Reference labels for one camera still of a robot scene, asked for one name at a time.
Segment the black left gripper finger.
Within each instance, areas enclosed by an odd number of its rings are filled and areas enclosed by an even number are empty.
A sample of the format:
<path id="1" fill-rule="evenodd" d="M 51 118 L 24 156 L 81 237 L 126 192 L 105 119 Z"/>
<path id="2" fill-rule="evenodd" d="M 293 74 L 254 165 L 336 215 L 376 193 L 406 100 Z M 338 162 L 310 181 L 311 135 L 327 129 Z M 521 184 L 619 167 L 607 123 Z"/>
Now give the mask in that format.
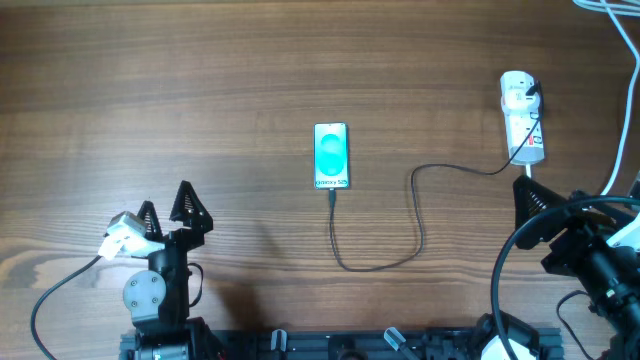
<path id="1" fill-rule="evenodd" d="M 160 222 L 154 204 L 151 201 L 144 201 L 137 213 L 137 217 L 144 222 L 144 237 L 150 241 L 161 241 L 163 238 Z"/>
<path id="2" fill-rule="evenodd" d="M 184 226 L 201 233 L 208 233 L 214 228 L 213 218 L 199 200 L 192 184 L 186 180 L 179 185 L 170 220 L 181 222 Z"/>

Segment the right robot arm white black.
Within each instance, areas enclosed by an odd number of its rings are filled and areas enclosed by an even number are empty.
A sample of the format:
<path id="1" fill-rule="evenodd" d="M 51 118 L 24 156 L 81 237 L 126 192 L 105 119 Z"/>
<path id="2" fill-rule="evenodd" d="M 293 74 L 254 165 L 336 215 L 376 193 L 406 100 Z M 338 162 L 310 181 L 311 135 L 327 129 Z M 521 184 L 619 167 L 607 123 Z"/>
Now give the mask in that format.
<path id="1" fill-rule="evenodd" d="M 531 250 L 541 243 L 549 254 L 541 260 L 552 275 L 577 279 L 590 310 L 606 319 L 616 334 L 604 359 L 639 357 L 639 218 L 616 205 L 638 207 L 633 196 L 590 195 L 580 190 L 564 198 L 526 175 L 513 182 L 515 228 L 496 259 L 490 285 L 494 337 L 509 359 L 520 356 L 511 336 L 524 341 L 540 359 L 539 335 L 501 310 L 499 283 L 512 248 Z"/>

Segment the teal screen smartphone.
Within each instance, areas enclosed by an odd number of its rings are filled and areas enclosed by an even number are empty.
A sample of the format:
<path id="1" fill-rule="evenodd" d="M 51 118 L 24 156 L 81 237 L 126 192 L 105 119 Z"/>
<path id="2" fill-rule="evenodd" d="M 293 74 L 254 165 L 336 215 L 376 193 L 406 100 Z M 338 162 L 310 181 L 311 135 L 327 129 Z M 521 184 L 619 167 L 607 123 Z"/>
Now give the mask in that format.
<path id="1" fill-rule="evenodd" d="M 315 124 L 313 149 L 315 188 L 348 188 L 350 169 L 347 124 L 341 122 Z"/>

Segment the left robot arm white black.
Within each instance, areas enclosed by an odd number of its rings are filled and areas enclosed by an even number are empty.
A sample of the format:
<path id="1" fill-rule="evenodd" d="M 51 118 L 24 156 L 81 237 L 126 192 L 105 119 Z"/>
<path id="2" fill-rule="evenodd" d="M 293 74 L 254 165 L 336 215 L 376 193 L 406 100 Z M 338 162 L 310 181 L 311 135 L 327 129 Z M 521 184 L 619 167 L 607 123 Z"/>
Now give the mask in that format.
<path id="1" fill-rule="evenodd" d="M 192 184 L 182 181 L 170 220 L 183 226 L 164 234 L 152 202 L 145 201 L 137 213 L 142 236 L 158 250 L 143 254 L 148 268 L 131 276 L 123 289 L 134 330 L 121 337 L 119 358 L 224 359 L 226 351 L 203 318 L 190 316 L 200 300 L 189 299 L 192 264 L 187 253 L 204 244 L 213 219 Z"/>

